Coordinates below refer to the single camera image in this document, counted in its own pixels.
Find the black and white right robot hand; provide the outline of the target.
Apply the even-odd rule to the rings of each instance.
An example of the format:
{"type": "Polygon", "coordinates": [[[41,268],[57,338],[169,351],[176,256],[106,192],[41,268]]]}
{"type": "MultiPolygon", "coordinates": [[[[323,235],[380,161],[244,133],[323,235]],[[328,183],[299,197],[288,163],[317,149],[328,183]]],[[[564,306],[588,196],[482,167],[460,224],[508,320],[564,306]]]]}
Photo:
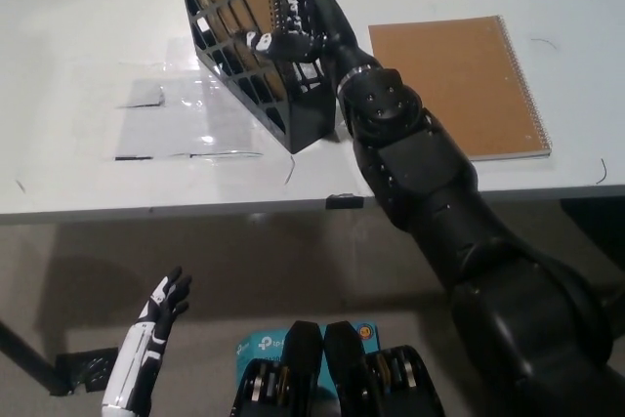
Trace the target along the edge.
{"type": "Polygon", "coordinates": [[[271,32],[247,30],[247,48],[273,62],[318,62],[335,89],[354,69],[378,68],[379,62],[358,45],[337,0],[278,0],[284,16],[271,32]]]}

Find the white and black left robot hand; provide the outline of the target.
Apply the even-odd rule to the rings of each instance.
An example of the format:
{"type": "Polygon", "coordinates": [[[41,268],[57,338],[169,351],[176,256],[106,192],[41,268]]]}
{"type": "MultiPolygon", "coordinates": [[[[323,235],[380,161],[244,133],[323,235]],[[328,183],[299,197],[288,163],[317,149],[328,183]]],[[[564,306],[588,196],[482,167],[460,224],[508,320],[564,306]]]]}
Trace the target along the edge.
{"type": "Polygon", "coordinates": [[[191,277],[180,267],[165,275],[129,328],[101,404],[103,416],[147,416],[169,336],[188,309],[191,277]]]}

